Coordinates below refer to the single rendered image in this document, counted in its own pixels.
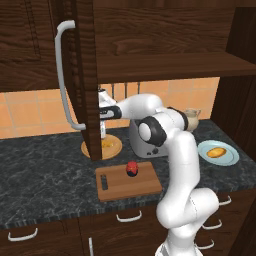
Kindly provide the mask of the wooden cutting board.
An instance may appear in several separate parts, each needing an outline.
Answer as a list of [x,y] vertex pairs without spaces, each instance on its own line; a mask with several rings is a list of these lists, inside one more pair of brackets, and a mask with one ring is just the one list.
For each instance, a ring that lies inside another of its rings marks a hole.
[[162,185],[151,162],[139,162],[138,174],[134,177],[127,175],[126,165],[97,168],[95,174],[100,202],[162,192]]

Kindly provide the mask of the dark wood open cabinet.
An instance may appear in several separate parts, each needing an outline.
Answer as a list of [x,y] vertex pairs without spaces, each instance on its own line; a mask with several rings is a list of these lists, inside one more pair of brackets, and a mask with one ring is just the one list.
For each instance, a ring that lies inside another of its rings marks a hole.
[[217,77],[211,120],[256,160],[256,0],[93,0],[101,83]]

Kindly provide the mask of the dark wood lower cabinet door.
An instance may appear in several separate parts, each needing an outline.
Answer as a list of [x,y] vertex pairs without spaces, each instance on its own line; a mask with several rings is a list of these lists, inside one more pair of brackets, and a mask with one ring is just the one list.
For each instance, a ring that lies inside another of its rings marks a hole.
[[165,231],[117,229],[83,234],[84,255],[90,256],[88,238],[92,237],[94,256],[155,256],[166,235]]

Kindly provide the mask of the dark wood closed cabinet door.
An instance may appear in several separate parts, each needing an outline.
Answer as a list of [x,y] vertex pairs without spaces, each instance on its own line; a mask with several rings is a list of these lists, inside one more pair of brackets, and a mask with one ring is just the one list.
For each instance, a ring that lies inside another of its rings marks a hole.
[[0,0],[0,92],[57,87],[50,0]]

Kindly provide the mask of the round wooden plate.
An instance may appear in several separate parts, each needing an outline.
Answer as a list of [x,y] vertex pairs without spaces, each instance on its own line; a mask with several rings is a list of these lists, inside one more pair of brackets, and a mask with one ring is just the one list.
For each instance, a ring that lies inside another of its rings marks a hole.
[[[111,140],[112,142],[114,142],[114,146],[110,148],[102,148],[102,140],[104,139]],[[107,160],[117,156],[122,150],[121,140],[118,137],[111,134],[107,134],[104,139],[101,140],[101,147],[100,147],[101,152],[97,152],[97,151],[89,152],[87,149],[86,143],[83,142],[81,144],[82,153],[86,157],[90,158],[92,161]]]

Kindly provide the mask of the silver toaster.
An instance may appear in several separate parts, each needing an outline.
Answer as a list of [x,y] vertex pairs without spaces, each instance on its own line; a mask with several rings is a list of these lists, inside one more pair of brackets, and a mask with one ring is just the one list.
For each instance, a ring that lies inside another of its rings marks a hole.
[[167,156],[167,150],[164,146],[155,147],[144,142],[138,132],[139,120],[130,120],[129,141],[133,152],[141,158],[157,158]]

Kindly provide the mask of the beige pitcher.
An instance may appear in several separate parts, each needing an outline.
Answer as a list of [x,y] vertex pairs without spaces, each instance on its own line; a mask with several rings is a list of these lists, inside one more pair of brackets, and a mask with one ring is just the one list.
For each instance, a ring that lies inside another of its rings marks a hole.
[[193,132],[199,125],[199,115],[201,113],[200,109],[187,109],[185,115],[188,119],[188,128],[187,130]]

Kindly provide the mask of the dark wood drawer front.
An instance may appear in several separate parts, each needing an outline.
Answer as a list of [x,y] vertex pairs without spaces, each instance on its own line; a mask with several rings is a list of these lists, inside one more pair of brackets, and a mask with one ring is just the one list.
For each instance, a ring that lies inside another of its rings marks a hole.
[[[139,210],[142,211],[142,218],[135,222],[120,223],[116,219],[116,214],[120,218],[130,218],[139,215]],[[82,232],[91,233],[93,231],[102,231],[117,227],[129,226],[144,226],[146,228],[153,227],[154,229],[163,230],[156,218],[156,206],[149,205],[137,208],[128,208],[120,211],[106,212],[91,216],[83,216],[78,218],[79,226]]]
[[248,212],[251,205],[251,199],[247,198],[248,193],[246,191],[218,192],[217,196],[219,202],[226,201],[228,195],[231,197],[232,202],[219,208],[218,213],[221,217],[227,215],[240,216]]
[[[13,237],[30,235],[38,228],[35,238],[10,242]],[[84,256],[77,219],[58,220],[31,226],[0,230],[0,256]]]

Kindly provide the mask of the golden pastry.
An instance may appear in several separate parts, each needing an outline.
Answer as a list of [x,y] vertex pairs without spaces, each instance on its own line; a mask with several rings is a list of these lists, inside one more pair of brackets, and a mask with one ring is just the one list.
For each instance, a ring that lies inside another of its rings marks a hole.
[[225,148],[215,147],[215,148],[210,149],[207,152],[207,156],[210,158],[220,158],[223,155],[225,155],[226,152],[227,152],[227,150]]

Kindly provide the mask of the light blue plate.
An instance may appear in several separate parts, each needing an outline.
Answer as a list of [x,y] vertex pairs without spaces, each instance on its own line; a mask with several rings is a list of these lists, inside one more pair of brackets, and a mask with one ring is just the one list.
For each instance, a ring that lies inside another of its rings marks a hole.
[[[208,157],[207,152],[215,147],[225,148],[227,150],[226,154],[220,158]],[[235,165],[240,159],[239,154],[234,147],[230,146],[227,143],[216,140],[206,140],[201,142],[198,145],[198,153],[207,162],[219,166],[232,166]]]

